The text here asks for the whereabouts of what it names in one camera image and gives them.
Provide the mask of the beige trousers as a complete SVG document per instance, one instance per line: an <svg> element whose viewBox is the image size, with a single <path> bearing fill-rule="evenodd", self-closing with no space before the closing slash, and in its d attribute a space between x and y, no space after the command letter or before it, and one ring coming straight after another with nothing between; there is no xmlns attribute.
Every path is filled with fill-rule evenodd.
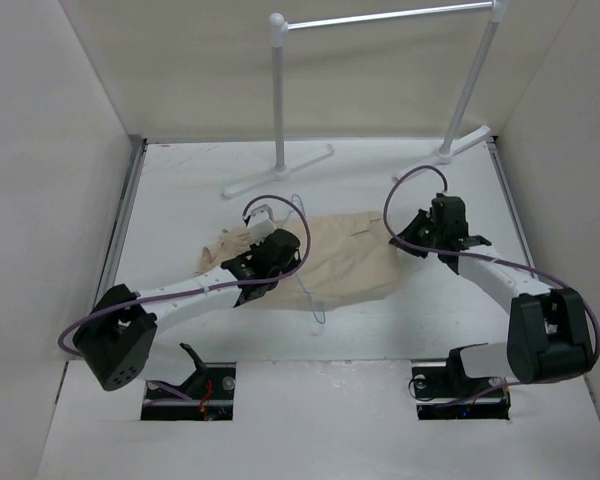
<svg viewBox="0 0 600 480"><path fill-rule="evenodd" d="M381 300L397 288L404 267L380 212L311 217L308 225L306 263L249 308L329 311Z"/></svg>

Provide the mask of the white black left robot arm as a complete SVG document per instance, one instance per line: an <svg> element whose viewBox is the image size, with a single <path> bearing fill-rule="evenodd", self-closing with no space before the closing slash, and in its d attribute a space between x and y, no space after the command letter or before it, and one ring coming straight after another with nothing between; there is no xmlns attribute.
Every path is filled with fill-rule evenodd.
<svg viewBox="0 0 600 480"><path fill-rule="evenodd" d="M208 368L187 343L164 347L156 337L204 314L240 307L276 288L301 264L300 240L276 229L203 275L153 291L110 288L72 342L103 390L135 379L157 383L181 399L201 393Z"/></svg>

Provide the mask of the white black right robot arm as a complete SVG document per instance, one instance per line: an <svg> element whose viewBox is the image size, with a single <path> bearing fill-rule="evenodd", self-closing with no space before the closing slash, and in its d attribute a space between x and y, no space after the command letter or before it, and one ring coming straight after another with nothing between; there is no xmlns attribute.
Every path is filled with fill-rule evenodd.
<svg viewBox="0 0 600 480"><path fill-rule="evenodd" d="M420 258L435 254L454 274L472 282L508 315L504 378L547 384L584 375L594 367L597 341L588 311L573 288L538 279L527 265L499 255L490 240L469 233L466 206L438 193L390 243Z"/></svg>

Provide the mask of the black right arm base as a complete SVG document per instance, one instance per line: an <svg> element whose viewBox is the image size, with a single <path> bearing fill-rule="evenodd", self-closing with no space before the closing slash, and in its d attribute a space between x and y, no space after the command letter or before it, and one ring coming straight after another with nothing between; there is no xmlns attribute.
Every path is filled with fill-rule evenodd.
<svg viewBox="0 0 600 480"><path fill-rule="evenodd" d="M511 398L501 378L467 377L445 362L411 365L409 393L420 421L508 420Z"/></svg>

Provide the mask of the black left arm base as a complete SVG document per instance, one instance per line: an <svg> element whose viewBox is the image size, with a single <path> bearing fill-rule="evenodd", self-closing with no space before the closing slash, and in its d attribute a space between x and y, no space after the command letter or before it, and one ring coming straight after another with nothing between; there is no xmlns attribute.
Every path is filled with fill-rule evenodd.
<svg viewBox="0 0 600 480"><path fill-rule="evenodd" d="M141 408L143 421L231 421L237 367L207 363L186 343L152 358Z"/></svg>

